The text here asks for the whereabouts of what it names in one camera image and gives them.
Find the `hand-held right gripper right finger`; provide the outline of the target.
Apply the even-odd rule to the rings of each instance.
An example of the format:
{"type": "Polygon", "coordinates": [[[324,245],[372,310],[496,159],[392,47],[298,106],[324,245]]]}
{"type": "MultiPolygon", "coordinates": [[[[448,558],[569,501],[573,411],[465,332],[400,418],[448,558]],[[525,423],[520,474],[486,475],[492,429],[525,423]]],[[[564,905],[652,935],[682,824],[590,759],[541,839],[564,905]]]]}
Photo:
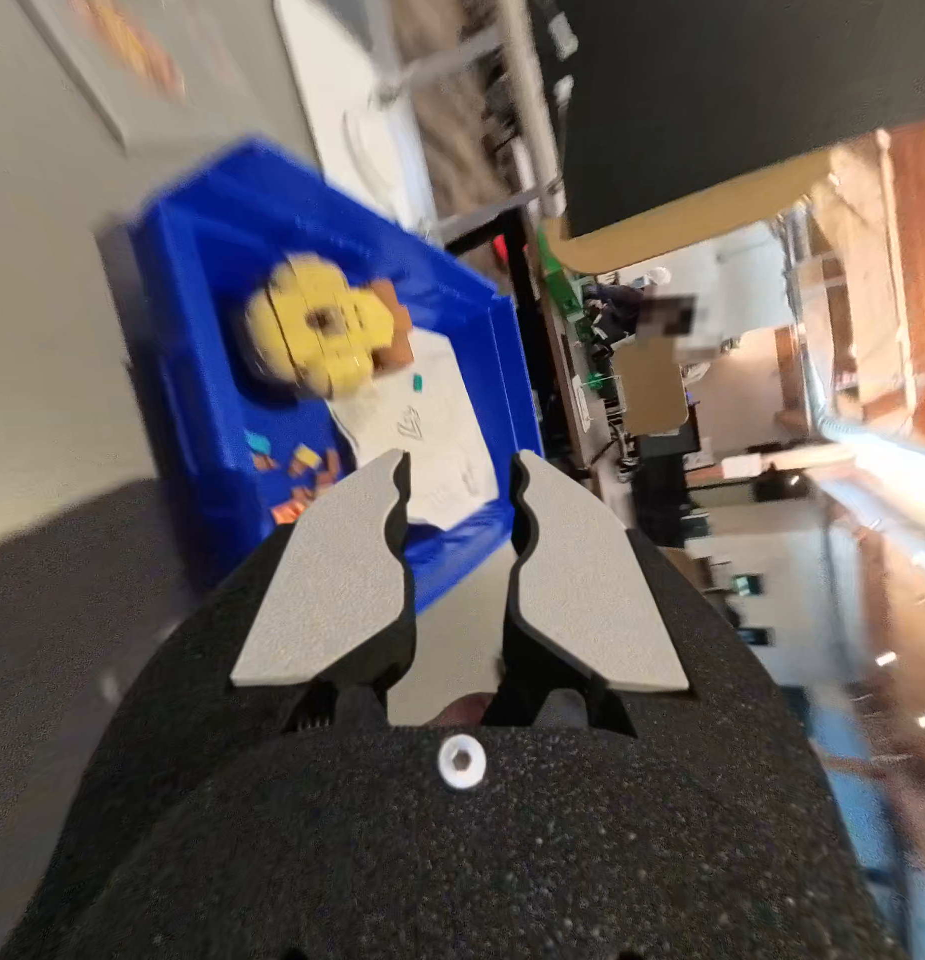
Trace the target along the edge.
{"type": "Polygon", "coordinates": [[[624,522],[531,450],[513,456],[509,478],[507,625],[610,690],[688,691],[624,522]]]}

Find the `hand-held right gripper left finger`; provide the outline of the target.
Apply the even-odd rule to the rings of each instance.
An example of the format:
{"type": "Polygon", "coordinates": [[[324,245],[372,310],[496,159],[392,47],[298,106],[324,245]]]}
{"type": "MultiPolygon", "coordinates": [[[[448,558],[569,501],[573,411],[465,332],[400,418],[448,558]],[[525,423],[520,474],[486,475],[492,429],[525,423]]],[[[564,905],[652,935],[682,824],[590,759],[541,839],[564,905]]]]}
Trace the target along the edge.
{"type": "Polygon", "coordinates": [[[405,557],[411,458],[393,449],[304,510],[230,673],[235,687],[391,687],[417,628],[405,557]]]}

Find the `pile of bricks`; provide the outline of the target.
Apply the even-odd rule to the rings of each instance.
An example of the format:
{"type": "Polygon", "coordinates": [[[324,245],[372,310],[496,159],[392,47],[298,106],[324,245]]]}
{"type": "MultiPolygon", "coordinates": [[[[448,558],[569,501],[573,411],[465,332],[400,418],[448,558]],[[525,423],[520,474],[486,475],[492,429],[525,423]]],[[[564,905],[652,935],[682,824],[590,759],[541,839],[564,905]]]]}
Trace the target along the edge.
{"type": "Polygon", "coordinates": [[[275,442],[264,434],[246,429],[243,438],[275,526],[294,525],[341,479],[341,457],[332,446],[318,451],[299,443],[279,454],[275,442]]]}

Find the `white paper sheet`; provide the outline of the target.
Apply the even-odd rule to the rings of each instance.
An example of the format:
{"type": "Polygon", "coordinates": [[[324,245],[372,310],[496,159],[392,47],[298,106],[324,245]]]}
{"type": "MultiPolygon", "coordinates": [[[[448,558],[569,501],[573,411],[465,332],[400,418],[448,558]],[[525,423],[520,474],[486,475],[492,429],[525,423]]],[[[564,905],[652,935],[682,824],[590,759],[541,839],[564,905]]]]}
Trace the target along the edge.
{"type": "Polygon", "coordinates": [[[499,497],[490,451],[455,351],[440,333],[409,332],[413,362],[329,400],[357,468],[389,450],[410,456],[408,521],[450,531],[499,497]],[[423,390],[414,393],[414,374],[423,390]]]}

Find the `blue plastic bin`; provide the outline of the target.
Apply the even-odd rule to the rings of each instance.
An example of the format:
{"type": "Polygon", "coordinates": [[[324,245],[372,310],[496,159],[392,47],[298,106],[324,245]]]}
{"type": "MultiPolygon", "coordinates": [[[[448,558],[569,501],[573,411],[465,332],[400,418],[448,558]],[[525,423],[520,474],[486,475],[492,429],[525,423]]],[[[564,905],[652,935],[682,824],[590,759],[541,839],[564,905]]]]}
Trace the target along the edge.
{"type": "Polygon", "coordinates": [[[253,379],[236,345],[237,315],[289,254],[328,259],[350,282],[391,280],[413,323],[447,336],[456,355],[501,493],[448,532],[409,529],[416,610],[510,537],[513,457],[543,444],[517,307],[488,280],[262,138],[205,156],[120,227],[142,295],[123,332],[198,583],[216,586],[273,534],[296,447],[335,447],[342,472],[353,470],[325,402],[283,399],[253,379]]]}

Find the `grey desk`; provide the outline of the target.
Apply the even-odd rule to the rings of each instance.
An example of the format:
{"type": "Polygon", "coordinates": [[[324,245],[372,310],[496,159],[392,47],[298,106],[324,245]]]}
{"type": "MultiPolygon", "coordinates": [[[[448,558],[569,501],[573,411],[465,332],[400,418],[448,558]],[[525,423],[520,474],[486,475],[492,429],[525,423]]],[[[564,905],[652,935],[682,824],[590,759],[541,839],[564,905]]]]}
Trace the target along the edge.
{"type": "Polygon", "coordinates": [[[187,597],[96,231],[202,153],[126,155],[0,2],[0,847],[54,844],[120,650],[187,597]]]}

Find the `wooden chair back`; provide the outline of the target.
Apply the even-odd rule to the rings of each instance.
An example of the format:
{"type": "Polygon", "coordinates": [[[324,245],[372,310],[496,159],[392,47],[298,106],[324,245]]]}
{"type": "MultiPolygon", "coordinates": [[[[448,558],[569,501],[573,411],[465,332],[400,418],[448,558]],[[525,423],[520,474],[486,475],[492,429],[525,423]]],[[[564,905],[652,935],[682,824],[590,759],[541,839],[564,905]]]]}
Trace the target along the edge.
{"type": "Polygon", "coordinates": [[[612,368],[629,435],[669,435],[683,427],[688,405],[671,339],[632,338],[614,351],[612,368]]]}

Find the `yellow round brick model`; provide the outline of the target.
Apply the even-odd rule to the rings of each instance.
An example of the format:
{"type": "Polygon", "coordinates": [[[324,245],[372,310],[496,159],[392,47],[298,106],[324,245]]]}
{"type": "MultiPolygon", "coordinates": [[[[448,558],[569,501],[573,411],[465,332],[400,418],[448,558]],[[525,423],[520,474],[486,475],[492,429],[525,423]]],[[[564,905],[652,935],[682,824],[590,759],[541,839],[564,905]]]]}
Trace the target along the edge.
{"type": "Polygon", "coordinates": [[[304,400],[350,397],[415,361],[413,322],[394,283],[351,283],[339,266],[312,254],[278,264],[235,328],[253,377],[304,400]]]}

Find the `wooden partition panel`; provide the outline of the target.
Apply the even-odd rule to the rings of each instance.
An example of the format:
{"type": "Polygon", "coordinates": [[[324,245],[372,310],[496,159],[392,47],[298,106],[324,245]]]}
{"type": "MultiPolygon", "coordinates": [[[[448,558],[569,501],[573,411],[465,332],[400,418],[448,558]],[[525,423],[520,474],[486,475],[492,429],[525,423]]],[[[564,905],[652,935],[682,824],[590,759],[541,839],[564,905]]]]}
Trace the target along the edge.
{"type": "Polygon", "coordinates": [[[829,178],[834,154],[793,157],[576,237],[565,219],[547,218],[542,234],[555,259],[579,274],[629,267],[774,220],[829,178]]]}

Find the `black monitor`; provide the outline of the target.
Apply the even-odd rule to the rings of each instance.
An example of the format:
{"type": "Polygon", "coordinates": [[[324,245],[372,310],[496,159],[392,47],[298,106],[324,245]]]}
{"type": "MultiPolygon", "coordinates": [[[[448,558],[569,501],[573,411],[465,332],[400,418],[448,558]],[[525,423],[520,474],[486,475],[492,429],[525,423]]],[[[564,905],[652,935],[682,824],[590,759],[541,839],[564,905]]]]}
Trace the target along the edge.
{"type": "Polygon", "coordinates": [[[792,158],[925,121],[925,1],[553,2],[530,9],[571,237],[792,158]]]}

